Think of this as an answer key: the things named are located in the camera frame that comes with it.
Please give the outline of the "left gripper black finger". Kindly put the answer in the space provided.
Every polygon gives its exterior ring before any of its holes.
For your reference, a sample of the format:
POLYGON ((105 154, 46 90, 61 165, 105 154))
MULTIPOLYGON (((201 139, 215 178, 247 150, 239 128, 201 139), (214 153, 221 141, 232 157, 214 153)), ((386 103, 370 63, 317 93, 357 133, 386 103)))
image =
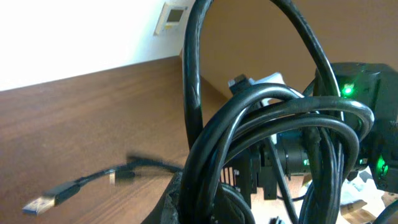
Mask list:
POLYGON ((182 172, 176 172, 153 210, 141 222, 142 224, 181 224, 180 211, 182 198, 182 172))

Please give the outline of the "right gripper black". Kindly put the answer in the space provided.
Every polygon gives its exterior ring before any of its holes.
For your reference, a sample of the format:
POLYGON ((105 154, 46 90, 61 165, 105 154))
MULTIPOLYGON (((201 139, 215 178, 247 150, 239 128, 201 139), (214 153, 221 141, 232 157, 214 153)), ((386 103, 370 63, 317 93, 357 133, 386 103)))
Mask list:
POLYGON ((277 198, 277 180, 264 141, 240 152, 221 170, 220 182, 232 186, 251 205, 251 195, 263 189, 264 200, 277 198))

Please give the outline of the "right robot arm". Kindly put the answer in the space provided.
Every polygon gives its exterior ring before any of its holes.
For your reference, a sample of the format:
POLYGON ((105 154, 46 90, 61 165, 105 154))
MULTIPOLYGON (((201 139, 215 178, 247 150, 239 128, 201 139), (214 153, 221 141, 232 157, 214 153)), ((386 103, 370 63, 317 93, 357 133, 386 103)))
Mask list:
MULTIPOLYGON (((354 164, 349 175, 346 177, 349 181, 353 180, 360 170, 370 167, 371 177, 374 180, 378 190, 397 194, 397 71, 382 63, 334 63, 332 69, 335 72, 336 79, 341 90, 341 97, 348 99, 341 103, 332 102, 332 100, 322 100, 318 96, 324 95, 325 87, 321 87, 318 80, 318 71, 316 79, 309 84, 303 95, 308 97, 308 103, 303 104, 315 111, 321 106, 323 114, 331 109, 347 109, 353 101, 366 105, 372 113, 373 120, 368 110, 361 112, 364 118, 357 115, 359 112, 344 111, 345 122, 359 135, 359 151, 357 161, 354 164)), ((233 94, 240 90, 245 90, 251 85, 259 83, 279 83, 285 84, 280 73, 274 73, 261 80, 253 80, 244 75, 240 75, 231 80, 229 88, 233 94)), ((265 118, 261 114, 269 112, 263 108, 268 105, 269 99, 264 99, 261 103, 254 106, 254 112, 248 114, 248 118, 242 121, 243 131, 238 128, 238 137, 244 136, 259 126, 266 123, 267 119, 276 119, 277 115, 282 114, 281 103, 277 103, 271 108, 277 108, 277 113, 271 118, 265 118)), ((282 169, 285 175, 307 174, 310 173, 309 158, 305 156, 309 146, 322 145, 322 128, 301 127, 286 132, 276 134, 276 147, 279 151, 282 169)), ((232 186, 243 190, 243 199, 251 206, 250 195, 257 192, 257 187, 264 188, 265 200, 274 200, 277 198, 276 177, 267 179, 267 174, 272 171, 271 157, 268 156, 267 146, 264 140, 253 144, 244 145, 245 149, 234 154, 234 157, 226 157, 226 165, 223 168, 232 168, 237 170, 234 174, 232 186)))

